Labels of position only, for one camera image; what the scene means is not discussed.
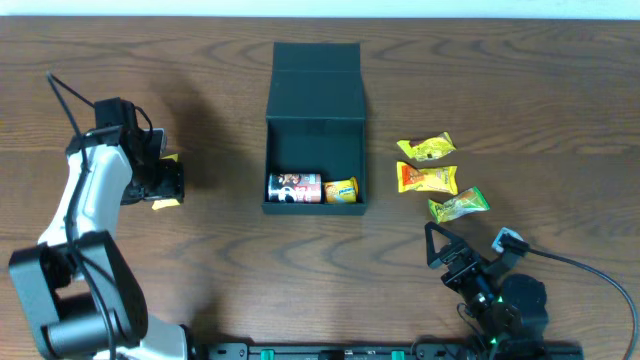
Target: chips can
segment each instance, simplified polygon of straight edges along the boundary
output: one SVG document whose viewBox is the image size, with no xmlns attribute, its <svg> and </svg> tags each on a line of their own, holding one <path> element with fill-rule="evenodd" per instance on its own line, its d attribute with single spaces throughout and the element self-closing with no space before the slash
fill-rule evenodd
<svg viewBox="0 0 640 360">
<path fill-rule="evenodd" d="M 270 202 L 320 203 L 322 201 L 320 174 L 271 174 L 268 195 Z"/>
</svg>

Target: dark green box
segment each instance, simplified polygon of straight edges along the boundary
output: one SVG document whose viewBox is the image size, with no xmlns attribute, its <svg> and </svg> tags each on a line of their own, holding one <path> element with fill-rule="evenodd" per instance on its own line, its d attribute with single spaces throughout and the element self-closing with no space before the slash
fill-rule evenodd
<svg viewBox="0 0 640 360">
<path fill-rule="evenodd" d="M 359 44 L 275 43 L 266 117 L 265 214 L 364 214 L 366 105 Z M 269 202 L 271 173 L 317 173 L 323 182 L 355 176 L 357 203 Z"/>
</svg>

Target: orange candy wrapper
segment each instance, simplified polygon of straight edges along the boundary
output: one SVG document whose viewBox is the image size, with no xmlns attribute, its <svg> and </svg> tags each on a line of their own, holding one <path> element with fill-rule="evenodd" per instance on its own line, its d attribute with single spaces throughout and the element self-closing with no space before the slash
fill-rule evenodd
<svg viewBox="0 0 640 360">
<path fill-rule="evenodd" d="M 456 184 L 457 166 L 445 166 L 431 169 L 416 169 L 413 166 L 398 161 L 396 172 L 398 175 L 398 192 L 439 191 L 458 195 Z"/>
</svg>

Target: white wall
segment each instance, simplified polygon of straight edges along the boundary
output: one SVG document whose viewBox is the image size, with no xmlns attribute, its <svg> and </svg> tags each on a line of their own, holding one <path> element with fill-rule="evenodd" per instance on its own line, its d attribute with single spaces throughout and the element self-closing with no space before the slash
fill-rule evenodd
<svg viewBox="0 0 640 360">
<path fill-rule="evenodd" d="M 640 0 L 0 0 L 0 15 L 640 19 Z"/>
</svg>

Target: wooden table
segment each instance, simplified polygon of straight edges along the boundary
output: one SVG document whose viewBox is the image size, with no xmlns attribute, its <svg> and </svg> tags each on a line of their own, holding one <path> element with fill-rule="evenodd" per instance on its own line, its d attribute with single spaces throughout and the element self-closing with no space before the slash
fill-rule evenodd
<svg viewBox="0 0 640 360">
<path fill-rule="evenodd" d="M 198 338 L 412 342 L 461 338 L 456 293 L 425 266 L 435 193 L 396 190 L 399 139 L 450 132 L 491 211 L 446 227 L 492 256 L 502 226 L 605 270 L 640 299 L 640 24 L 592 21 L 0 19 L 0 358 L 37 356 L 7 275 L 49 224 L 72 136 L 45 71 L 92 100 L 120 96 L 164 127 L 186 201 L 123 207 L 118 246 L 149 311 Z M 363 217 L 260 209 L 274 41 L 361 42 L 370 206 Z M 70 100 L 82 129 L 93 114 Z M 630 313 L 608 284 L 533 255 L 546 337 L 620 358 Z"/>
</svg>

